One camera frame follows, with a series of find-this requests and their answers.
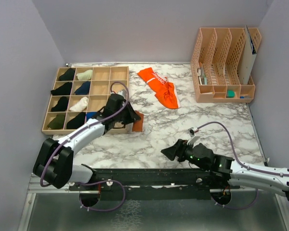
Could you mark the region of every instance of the sock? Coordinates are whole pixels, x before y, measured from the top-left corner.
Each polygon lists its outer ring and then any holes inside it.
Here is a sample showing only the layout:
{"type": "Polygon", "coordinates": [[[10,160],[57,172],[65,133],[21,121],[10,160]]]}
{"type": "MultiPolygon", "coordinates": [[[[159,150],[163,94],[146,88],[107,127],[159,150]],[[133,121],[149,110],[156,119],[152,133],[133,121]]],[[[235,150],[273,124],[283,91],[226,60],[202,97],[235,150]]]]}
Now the sock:
{"type": "Polygon", "coordinates": [[[70,95],[72,90],[72,82],[68,82],[58,87],[55,90],[51,90],[52,95],[70,95]]]}
{"type": "Polygon", "coordinates": [[[49,122],[47,127],[52,130],[62,129],[64,126],[64,121],[66,119],[65,115],[57,115],[52,121],[49,122]]]}
{"type": "Polygon", "coordinates": [[[55,107],[52,107],[52,112],[65,112],[67,110],[68,98],[62,96],[55,107]]]}
{"type": "Polygon", "coordinates": [[[90,81],[84,82],[76,91],[75,95],[87,95],[90,90],[90,81]]]}
{"type": "Polygon", "coordinates": [[[89,119],[91,119],[92,116],[94,116],[95,114],[96,114],[96,112],[87,112],[87,114],[86,114],[86,119],[87,119],[87,121],[88,121],[89,119]]]}
{"type": "Polygon", "coordinates": [[[78,73],[77,75],[78,80],[90,80],[92,77],[92,70],[87,70],[82,73],[78,73]]]}
{"type": "Polygon", "coordinates": [[[167,82],[167,78],[155,73],[151,67],[141,70],[138,75],[155,92],[158,92],[158,90],[167,82]]]}
{"type": "Polygon", "coordinates": [[[66,129],[78,129],[85,124],[85,112],[80,112],[74,119],[71,119],[66,124],[66,129]]]}
{"type": "Polygon", "coordinates": [[[81,100],[79,100],[74,106],[71,106],[69,110],[72,112],[81,112],[88,106],[88,101],[88,97],[82,97],[81,100]]]}
{"type": "Polygon", "coordinates": [[[60,75],[59,81],[72,81],[74,79],[75,70],[69,68],[63,75],[60,75]]]}
{"type": "Polygon", "coordinates": [[[165,85],[155,94],[155,97],[167,108],[178,109],[181,107],[177,89],[173,83],[165,83],[165,85]]]}

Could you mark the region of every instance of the white wall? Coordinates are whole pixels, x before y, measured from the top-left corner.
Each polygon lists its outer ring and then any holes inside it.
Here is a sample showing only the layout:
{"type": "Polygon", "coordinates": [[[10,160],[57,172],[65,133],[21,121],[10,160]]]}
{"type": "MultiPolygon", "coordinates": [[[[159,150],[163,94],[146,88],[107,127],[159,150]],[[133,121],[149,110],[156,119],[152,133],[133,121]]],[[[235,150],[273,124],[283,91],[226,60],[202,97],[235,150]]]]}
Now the white wall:
{"type": "Polygon", "coordinates": [[[275,0],[259,30],[250,108],[269,165],[289,167],[289,0],[275,0]]]}
{"type": "Polygon", "coordinates": [[[201,26],[258,26],[272,0],[32,0],[69,62],[189,62],[201,26]]]}
{"type": "Polygon", "coordinates": [[[31,0],[0,0],[0,231],[14,231],[64,61],[31,0]]]}

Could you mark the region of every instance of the dark green sock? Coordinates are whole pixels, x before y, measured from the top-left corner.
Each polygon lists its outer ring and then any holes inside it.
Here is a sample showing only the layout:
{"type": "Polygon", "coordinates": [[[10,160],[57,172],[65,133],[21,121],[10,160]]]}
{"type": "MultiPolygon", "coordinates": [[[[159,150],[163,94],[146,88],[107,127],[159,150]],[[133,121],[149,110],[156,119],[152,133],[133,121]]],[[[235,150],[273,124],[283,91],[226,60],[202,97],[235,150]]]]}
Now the dark green sock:
{"type": "Polygon", "coordinates": [[[47,127],[52,130],[62,129],[64,126],[64,121],[66,119],[65,115],[57,115],[52,121],[49,122],[47,127]]]}

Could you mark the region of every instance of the white marble table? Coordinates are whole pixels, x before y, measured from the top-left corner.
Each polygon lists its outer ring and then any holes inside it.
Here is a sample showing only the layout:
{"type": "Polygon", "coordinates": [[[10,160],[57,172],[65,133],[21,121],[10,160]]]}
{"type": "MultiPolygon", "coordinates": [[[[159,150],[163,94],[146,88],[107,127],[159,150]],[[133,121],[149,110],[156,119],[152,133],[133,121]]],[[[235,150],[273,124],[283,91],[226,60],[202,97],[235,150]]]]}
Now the white marble table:
{"type": "MultiPolygon", "coordinates": [[[[243,103],[197,103],[192,73],[188,64],[102,64],[128,65],[130,68],[130,101],[135,110],[144,114],[144,131],[130,134],[106,134],[83,148],[74,164],[94,168],[186,168],[188,163],[168,160],[161,149],[188,139],[187,129],[209,121],[219,121],[229,129],[242,161],[263,165],[248,109],[243,103]],[[176,85],[181,108],[167,109],[154,92],[137,75],[145,68],[169,78],[176,85]]],[[[219,125],[209,125],[198,133],[201,142],[216,154],[232,156],[227,134],[219,125]]]]}

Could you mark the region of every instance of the wooden cubby organizer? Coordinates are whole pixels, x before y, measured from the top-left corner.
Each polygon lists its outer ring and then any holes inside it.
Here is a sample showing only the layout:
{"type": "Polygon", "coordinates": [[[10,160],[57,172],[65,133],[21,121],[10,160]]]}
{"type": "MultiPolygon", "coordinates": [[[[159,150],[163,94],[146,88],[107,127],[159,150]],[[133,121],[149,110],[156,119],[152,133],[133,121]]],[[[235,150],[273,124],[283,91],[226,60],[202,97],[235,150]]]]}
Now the wooden cubby organizer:
{"type": "MultiPolygon", "coordinates": [[[[261,42],[257,28],[249,28],[256,51],[261,42]]],[[[237,67],[244,50],[244,28],[200,28],[191,60],[193,83],[198,103],[249,103],[254,98],[255,85],[250,79],[247,85],[239,82],[237,67]],[[207,85],[201,85],[197,76],[203,63],[207,85]],[[234,98],[227,98],[233,90],[234,98]]]]}
{"type": "MultiPolygon", "coordinates": [[[[107,100],[110,96],[110,85],[114,81],[123,82],[127,87],[129,86],[129,67],[128,66],[118,66],[118,67],[75,67],[75,75],[72,81],[59,81],[60,75],[64,74],[65,71],[68,70],[69,67],[61,67],[58,69],[55,82],[53,85],[53,89],[60,87],[61,85],[72,82],[72,91],[69,95],[65,95],[68,100],[68,107],[65,112],[51,112],[51,108],[56,106],[59,99],[62,97],[60,96],[51,96],[46,112],[46,116],[43,123],[42,132],[46,135],[66,135],[74,130],[66,129],[66,124],[71,119],[75,118],[79,112],[71,112],[69,109],[75,103],[77,103],[82,97],[88,97],[89,102],[86,109],[83,112],[96,112],[101,109],[103,106],[106,105],[107,100]],[[77,79],[76,74],[82,73],[87,70],[92,70],[92,77],[90,81],[90,91],[87,95],[75,95],[75,90],[78,89],[84,82],[86,81],[79,81],[77,79]],[[49,122],[53,120],[57,115],[65,115],[65,122],[63,129],[59,130],[52,130],[47,127],[49,122]]],[[[115,84],[113,86],[113,90],[118,92],[119,90],[123,89],[124,87],[120,84],[115,84]]],[[[120,123],[117,123],[115,129],[109,131],[109,133],[126,133],[128,131],[127,127],[123,126],[120,123]]]]}

